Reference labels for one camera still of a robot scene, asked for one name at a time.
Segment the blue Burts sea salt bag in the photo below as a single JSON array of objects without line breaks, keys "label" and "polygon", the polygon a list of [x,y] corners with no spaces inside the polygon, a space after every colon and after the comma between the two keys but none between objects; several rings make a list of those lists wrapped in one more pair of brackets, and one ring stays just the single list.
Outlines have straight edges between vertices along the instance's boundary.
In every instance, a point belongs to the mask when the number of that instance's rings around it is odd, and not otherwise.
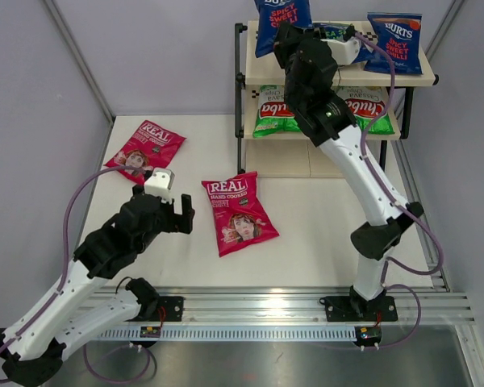
[{"label": "blue Burts sea salt bag", "polygon": [[[330,39],[333,39],[335,36],[335,33],[333,32],[332,25],[335,23],[314,23],[313,27],[317,27],[320,32],[321,40],[326,42],[328,44],[328,41]],[[344,38],[345,40],[349,39],[350,37],[355,37],[353,36],[348,36],[348,34],[345,32],[344,33]],[[373,56],[373,50],[369,48],[366,44],[362,42],[363,47],[366,49],[367,53],[365,54],[365,61],[371,59]]]}]

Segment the green Chuba bag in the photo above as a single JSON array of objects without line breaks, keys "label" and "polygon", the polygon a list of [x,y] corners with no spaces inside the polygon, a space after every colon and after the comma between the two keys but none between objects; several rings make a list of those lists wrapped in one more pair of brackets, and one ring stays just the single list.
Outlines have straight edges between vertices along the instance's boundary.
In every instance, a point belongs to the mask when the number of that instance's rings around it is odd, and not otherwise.
[{"label": "green Chuba bag", "polygon": [[252,136],[261,138],[279,132],[300,132],[294,114],[285,103],[283,85],[262,85]]},{"label": "green Chuba bag", "polygon": [[342,86],[337,95],[348,105],[360,129],[368,129],[369,135],[393,135],[394,128],[387,114],[381,116],[372,127],[369,124],[385,111],[386,99],[377,86]]}]

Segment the blue Burts chilli bag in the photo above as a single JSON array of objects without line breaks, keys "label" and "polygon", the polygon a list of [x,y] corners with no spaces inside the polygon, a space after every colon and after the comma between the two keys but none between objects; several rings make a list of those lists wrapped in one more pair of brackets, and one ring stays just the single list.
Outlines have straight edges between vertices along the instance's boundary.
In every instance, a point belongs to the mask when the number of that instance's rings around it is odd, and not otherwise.
[{"label": "blue Burts chilli bag", "polygon": [[377,35],[377,46],[386,52],[400,75],[421,75],[419,40],[422,15],[369,12],[367,19]]},{"label": "blue Burts chilli bag", "polygon": [[273,51],[273,42],[282,23],[287,22],[301,28],[312,25],[308,0],[254,0],[254,4],[259,14],[256,58]]}]

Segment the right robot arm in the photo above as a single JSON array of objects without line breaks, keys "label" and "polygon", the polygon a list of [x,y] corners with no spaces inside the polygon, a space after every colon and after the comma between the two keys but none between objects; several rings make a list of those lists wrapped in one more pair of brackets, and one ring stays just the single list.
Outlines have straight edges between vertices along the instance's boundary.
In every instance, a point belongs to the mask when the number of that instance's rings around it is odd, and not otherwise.
[{"label": "right robot arm", "polygon": [[321,36],[318,28],[282,22],[273,53],[285,72],[285,103],[301,132],[342,172],[365,213],[365,223],[350,235],[359,253],[357,277],[333,308],[346,318],[369,321],[386,316],[392,303],[383,286],[386,260],[424,210],[395,191],[353,113],[332,90],[339,65]]}]

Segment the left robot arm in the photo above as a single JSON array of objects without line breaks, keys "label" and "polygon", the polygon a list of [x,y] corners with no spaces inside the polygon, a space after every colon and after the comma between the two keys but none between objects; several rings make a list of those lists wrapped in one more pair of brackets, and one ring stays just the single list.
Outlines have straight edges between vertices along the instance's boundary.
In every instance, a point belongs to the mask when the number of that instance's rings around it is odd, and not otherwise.
[{"label": "left robot arm", "polygon": [[173,200],[136,187],[128,202],[101,228],[88,234],[58,282],[16,324],[0,328],[0,358],[5,382],[39,386],[51,379],[77,350],[126,321],[164,319],[164,299],[144,278],[131,279],[113,298],[75,317],[97,289],[132,264],[161,233],[190,234],[194,209],[181,196]]}]

